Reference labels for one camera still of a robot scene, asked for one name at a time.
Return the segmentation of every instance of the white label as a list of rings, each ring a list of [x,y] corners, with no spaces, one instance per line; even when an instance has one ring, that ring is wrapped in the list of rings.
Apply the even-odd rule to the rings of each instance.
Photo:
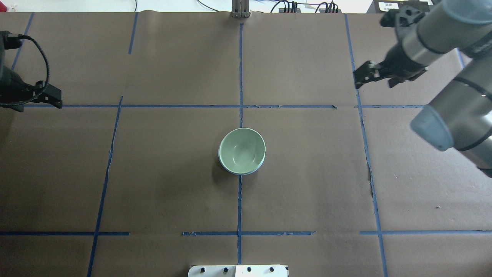
[[[382,11],[397,10],[398,3],[379,2],[379,9]]]

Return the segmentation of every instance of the green bowl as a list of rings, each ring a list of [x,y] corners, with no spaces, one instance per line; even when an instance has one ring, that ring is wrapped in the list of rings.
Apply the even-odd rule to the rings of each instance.
[[[251,174],[257,171],[265,160],[265,141],[253,129],[235,129],[220,143],[218,159],[232,174]]]

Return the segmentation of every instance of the white bracket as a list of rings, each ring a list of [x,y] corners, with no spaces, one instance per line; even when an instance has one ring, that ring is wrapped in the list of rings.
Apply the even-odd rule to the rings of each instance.
[[[193,266],[188,277],[289,277],[283,265]]]
[[[249,14],[249,0],[232,0],[232,17],[246,18]]]

